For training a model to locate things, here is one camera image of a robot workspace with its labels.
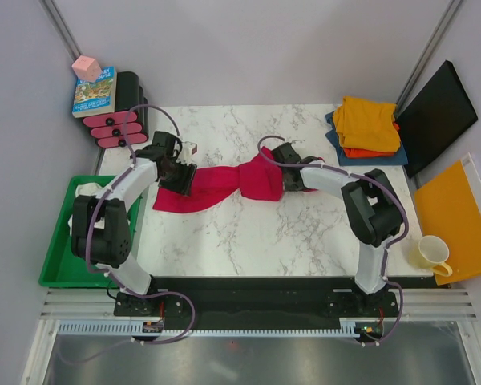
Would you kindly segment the crimson red t-shirt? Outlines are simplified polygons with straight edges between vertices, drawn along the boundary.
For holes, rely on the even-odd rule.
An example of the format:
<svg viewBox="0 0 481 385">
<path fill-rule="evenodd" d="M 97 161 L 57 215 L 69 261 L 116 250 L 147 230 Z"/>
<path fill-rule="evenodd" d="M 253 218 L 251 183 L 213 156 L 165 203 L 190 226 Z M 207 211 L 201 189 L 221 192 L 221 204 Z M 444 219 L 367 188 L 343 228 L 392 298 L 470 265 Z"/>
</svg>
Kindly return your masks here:
<svg viewBox="0 0 481 385">
<path fill-rule="evenodd" d="M 283 196 L 282 171 L 264 159 L 272 159 L 270 150 L 236 167 L 199 168 L 188 197 L 159 188 L 152 208 L 166 213 L 198 213 L 219 204 L 235 192 L 255 201 L 279 201 Z"/>
</svg>

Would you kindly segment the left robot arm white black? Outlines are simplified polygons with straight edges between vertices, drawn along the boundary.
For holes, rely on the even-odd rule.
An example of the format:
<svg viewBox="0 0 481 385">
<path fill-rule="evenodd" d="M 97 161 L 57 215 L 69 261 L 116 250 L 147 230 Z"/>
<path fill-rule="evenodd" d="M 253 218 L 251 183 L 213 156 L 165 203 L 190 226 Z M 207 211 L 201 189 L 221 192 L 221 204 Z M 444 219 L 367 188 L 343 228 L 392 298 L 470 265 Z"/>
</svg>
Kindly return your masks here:
<svg viewBox="0 0 481 385">
<path fill-rule="evenodd" d="M 155 279 L 138 263 L 128 212 L 149 187 L 190 195 L 197 166 L 192 162 L 197 144 L 169 132 L 156 132 L 152 143 L 131 154 L 131 164 L 94 195 L 79 195 L 73 204 L 71 251 L 91 274 L 102 274 L 132 295 L 132 306 L 142 315 L 160 306 Z"/>
</svg>

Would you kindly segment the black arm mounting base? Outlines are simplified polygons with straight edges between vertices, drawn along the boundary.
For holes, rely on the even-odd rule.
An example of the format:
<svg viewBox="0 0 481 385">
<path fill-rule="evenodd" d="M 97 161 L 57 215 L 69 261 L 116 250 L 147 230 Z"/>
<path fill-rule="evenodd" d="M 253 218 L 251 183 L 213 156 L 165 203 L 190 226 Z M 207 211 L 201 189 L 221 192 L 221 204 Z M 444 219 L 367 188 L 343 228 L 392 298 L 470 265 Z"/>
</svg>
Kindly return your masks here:
<svg viewBox="0 0 481 385">
<path fill-rule="evenodd" d="M 398 301 L 387 287 L 366 295 L 352 278 L 157 278 L 162 298 L 116 295 L 114 314 L 162 317 L 194 328 L 333 328 L 341 318 L 392 318 Z"/>
</svg>

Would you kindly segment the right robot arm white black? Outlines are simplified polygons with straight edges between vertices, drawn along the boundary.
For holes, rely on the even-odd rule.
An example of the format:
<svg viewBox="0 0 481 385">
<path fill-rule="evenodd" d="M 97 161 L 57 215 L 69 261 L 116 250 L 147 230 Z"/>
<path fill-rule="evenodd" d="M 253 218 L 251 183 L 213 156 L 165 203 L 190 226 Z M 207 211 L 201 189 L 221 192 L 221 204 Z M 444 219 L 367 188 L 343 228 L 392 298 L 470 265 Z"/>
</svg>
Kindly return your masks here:
<svg viewBox="0 0 481 385">
<path fill-rule="evenodd" d="M 273 149 L 271 157 L 283 172 L 285 190 L 318 190 L 342 200 L 351 231 L 359 241 L 354 281 L 360 290 L 351 295 L 351 306 L 357 314 L 372 314 L 380 306 L 378 292 L 387 284 L 388 249 L 410 228 L 386 174 L 376 168 L 358 175 L 314 156 L 302 158 L 288 142 Z"/>
</svg>

